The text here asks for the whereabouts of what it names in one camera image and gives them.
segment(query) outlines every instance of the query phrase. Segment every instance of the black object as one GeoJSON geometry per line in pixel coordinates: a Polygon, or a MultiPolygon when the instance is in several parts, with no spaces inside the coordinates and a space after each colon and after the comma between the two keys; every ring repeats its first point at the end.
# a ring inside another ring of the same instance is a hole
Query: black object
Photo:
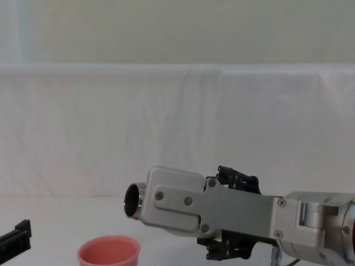
{"type": "Polygon", "coordinates": [[[0,237],[0,264],[20,255],[31,248],[31,223],[23,220],[15,230],[0,237]]]}
{"type": "MultiPolygon", "coordinates": [[[[228,188],[232,190],[261,194],[259,180],[256,176],[247,176],[232,168],[219,166],[218,174],[213,178],[216,178],[222,185],[228,185],[228,188]]],[[[277,242],[274,239],[256,237],[226,230],[222,230],[222,241],[206,238],[197,239],[197,243],[206,246],[208,250],[208,254],[206,255],[207,260],[225,260],[233,258],[249,259],[253,247],[257,242],[277,245],[277,242]]]]}

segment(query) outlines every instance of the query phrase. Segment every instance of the robotic arm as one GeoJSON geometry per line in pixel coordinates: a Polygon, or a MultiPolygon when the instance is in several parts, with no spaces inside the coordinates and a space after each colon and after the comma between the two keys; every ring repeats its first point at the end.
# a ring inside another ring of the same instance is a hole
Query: robotic arm
{"type": "Polygon", "coordinates": [[[147,226],[197,238],[208,260],[249,259],[257,242],[322,265],[355,265],[355,194],[261,195],[258,179],[220,166],[215,177],[163,167],[127,189],[124,210],[147,226]]]}

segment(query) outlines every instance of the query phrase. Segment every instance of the white wall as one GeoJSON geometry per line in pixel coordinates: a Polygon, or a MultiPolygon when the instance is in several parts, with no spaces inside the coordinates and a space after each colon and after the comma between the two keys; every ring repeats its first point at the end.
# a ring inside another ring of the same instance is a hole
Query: white wall
{"type": "Polygon", "coordinates": [[[0,0],[0,63],[20,61],[17,2],[0,0]]]}
{"type": "Polygon", "coordinates": [[[18,0],[18,9],[26,62],[355,62],[354,0],[18,0]]]}

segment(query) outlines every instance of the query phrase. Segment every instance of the white table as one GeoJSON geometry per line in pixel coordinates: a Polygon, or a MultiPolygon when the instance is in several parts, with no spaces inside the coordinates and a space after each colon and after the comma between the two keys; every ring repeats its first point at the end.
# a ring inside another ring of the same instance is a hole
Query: white table
{"type": "MultiPolygon", "coordinates": [[[[206,250],[193,238],[177,237],[168,232],[127,219],[122,199],[112,197],[2,198],[0,232],[7,233],[24,218],[31,220],[31,250],[9,261],[9,266],[74,266],[76,252],[86,241],[107,234],[124,234],[141,244],[141,266],[268,265],[271,248],[257,244],[250,260],[211,262],[206,250]]],[[[299,265],[312,265],[302,262],[299,265]]]]}

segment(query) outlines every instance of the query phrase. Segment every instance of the white cloth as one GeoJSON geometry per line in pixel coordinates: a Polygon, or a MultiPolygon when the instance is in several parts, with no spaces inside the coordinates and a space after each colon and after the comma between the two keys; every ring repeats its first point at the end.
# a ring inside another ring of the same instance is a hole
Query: white cloth
{"type": "Polygon", "coordinates": [[[0,195],[122,196],[154,165],[354,192],[354,65],[0,67],[0,195]]]}

